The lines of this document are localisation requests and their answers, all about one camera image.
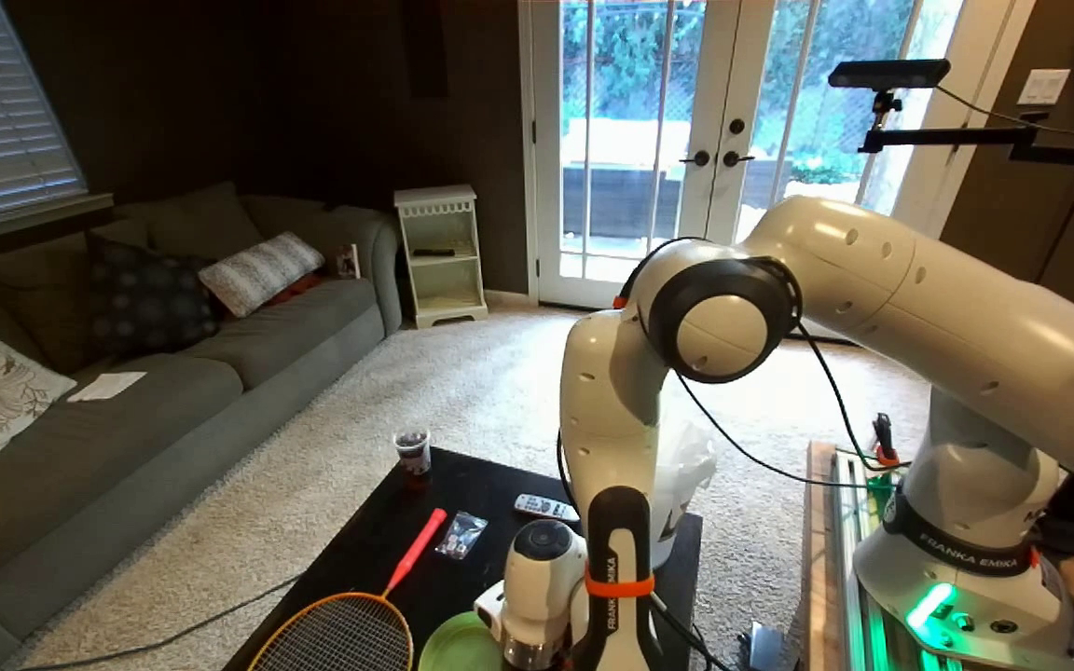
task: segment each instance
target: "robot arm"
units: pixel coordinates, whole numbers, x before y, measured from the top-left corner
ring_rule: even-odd
[[[1038,501],[1033,488],[1039,488],[1044,475],[1020,450],[1039,446],[1074,471],[1074,304],[889,217],[789,199],[769,209],[744,247],[686,240],[649,252],[621,298],[621,311],[579,319],[563,358],[563,450],[587,523],[592,584],[639,584],[649,577],[649,497],[664,374],[733,381],[756,370],[798,317],[828,323],[932,381],[952,410],[932,414],[930,445],[983,445],[983,450],[964,450],[964,458],[956,450],[917,458],[922,475],[906,478],[911,497],[900,497],[906,516],[942,532],[925,549],[912,537],[900,537],[906,549],[917,543],[912,574],[952,580],[972,574],[959,563],[942,569],[948,555],[937,553],[940,543],[956,543],[952,559],[956,553],[1018,549],[1027,537],[1020,516],[994,506]],[[1009,478],[1013,497],[988,502],[959,497],[972,488],[993,497],[994,480],[978,485],[981,475]],[[906,569],[889,577],[871,577],[871,569],[880,567],[864,559],[868,591],[894,599],[884,603],[889,613],[911,608],[912,591],[922,591],[922,584],[894,584],[894,574],[906,577]],[[640,613],[640,599],[592,591],[589,614],[589,655],[582,667],[639,667],[634,655],[649,655],[649,613]]]

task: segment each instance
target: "beige carpet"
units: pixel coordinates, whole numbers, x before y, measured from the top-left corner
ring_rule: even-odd
[[[306,569],[390,471],[398,430],[424,430],[445,446],[557,475],[557,384],[575,317],[495,304],[483,319],[390,337],[71,608],[21,664],[149,646]],[[889,410],[901,450],[912,446],[930,388],[875,353],[828,348],[828,358],[856,435],[868,439],[871,414]],[[845,445],[828,381],[798,344],[779,348],[738,384],[701,388],[701,398],[732,435],[795,475],[805,471],[808,439]],[[722,660],[733,660],[733,637],[752,624],[789,630],[798,618],[800,485],[722,446],[679,381],[666,381],[664,410],[679,446],[712,450],[718,466],[693,497],[706,517],[696,627]],[[276,599],[281,591],[174,646],[94,667],[225,667]]]

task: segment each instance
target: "french door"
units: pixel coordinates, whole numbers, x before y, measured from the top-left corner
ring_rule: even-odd
[[[772,0],[536,0],[529,10],[536,298],[609,304],[656,244],[733,235],[712,189],[733,189],[748,150]]]

